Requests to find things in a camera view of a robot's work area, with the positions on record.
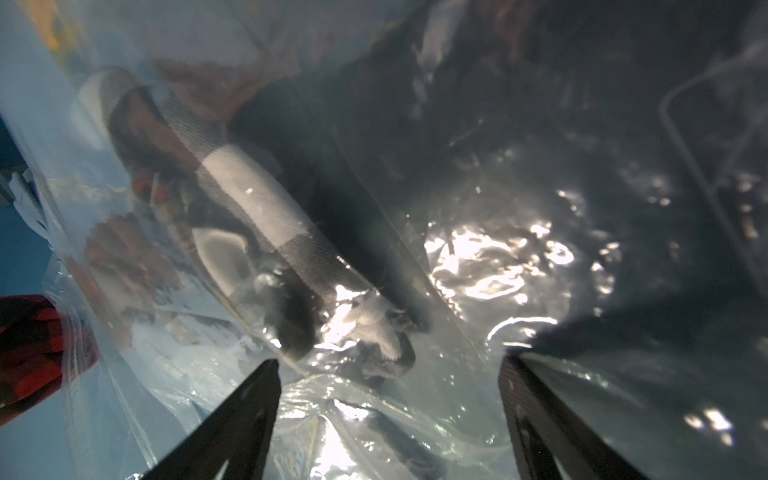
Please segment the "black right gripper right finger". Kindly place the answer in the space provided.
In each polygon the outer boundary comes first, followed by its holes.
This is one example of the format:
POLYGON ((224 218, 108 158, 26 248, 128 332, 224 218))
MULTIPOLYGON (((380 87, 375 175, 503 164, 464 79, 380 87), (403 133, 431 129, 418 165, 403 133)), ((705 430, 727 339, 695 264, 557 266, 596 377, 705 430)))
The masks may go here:
POLYGON ((643 479, 561 401, 521 358, 506 356, 498 376, 522 479, 643 479))

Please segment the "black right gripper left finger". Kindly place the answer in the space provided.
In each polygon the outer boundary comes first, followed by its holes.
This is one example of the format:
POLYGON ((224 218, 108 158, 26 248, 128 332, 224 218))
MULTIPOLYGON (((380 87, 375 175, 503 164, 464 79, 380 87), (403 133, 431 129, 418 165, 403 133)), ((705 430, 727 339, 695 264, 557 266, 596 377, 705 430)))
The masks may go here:
POLYGON ((262 478, 280 395, 279 363, 276 359, 266 360, 143 477, 157 480, 262 478))

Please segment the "clear plastic vacuum bag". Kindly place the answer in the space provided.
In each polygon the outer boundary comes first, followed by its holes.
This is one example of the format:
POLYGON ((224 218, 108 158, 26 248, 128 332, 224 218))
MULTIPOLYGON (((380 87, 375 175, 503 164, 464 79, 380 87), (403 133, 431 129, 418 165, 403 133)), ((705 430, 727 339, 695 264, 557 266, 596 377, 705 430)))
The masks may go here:
POLYGON ((767 475, 763 1, 5 1, 1 118, 69 337, 82 479, 143 477, 262 362, 260 479, 522 479, 522 359, 643 479, 767 475), (78 98, 119 67, 272 173, 412 321, 412 368, 302 372, 145 214, 78 98))

